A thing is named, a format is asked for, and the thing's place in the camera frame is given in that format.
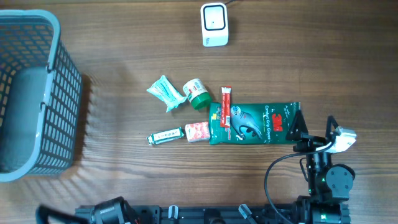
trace plastic basket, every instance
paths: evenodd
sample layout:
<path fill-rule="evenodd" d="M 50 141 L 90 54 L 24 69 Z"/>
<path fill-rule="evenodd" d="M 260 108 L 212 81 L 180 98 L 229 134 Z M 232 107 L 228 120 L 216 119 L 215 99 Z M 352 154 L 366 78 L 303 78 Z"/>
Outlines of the plastic basket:
<path fill-rule="evenodd" d="M 52 13 L 0 11 L 0 182 L 71 166 L 82 87 Z"/>

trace perforated basket side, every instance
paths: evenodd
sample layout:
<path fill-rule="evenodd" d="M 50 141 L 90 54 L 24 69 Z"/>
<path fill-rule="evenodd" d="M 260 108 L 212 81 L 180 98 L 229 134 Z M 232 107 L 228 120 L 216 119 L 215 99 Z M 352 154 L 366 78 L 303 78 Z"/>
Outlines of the perforated basket side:
<path fill-rule="evenodd" d="M 59 42 L 39 159 L 29 174 L 59 174 L 73 162 L 82 79 Z"/>

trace basket bottom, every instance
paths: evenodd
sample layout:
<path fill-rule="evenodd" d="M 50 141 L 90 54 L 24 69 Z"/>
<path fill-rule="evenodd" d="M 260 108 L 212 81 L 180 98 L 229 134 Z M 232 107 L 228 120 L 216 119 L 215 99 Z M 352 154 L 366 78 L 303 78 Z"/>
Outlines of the basket bottom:
<path fill-rule="evenodd" d="M 34 150 L 46 79 L 45 67 L 26 68 L 14 76 L 0 132 L 0 173 L 22 167 Z"/>

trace red logo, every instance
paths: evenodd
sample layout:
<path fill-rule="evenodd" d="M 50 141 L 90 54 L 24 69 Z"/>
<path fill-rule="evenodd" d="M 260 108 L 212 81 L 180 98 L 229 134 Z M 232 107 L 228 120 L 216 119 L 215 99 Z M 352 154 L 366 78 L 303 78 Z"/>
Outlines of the red logo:
<path fill-rule="evenodd" d="M 274 131 L 283 131 L 282 128 L 282 116 L 280 114 L 272 115 L 272 125 L 274 127 Z"/>

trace red stick package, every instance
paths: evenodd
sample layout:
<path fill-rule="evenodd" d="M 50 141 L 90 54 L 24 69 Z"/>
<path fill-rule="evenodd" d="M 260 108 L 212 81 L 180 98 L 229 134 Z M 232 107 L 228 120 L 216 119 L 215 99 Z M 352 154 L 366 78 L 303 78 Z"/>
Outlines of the red stick package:
<path fill-rule="evenodd" d="M 221 87 L 223 101 L 221 102 L 221 127 L 231 127 L 231 86 Z"/>

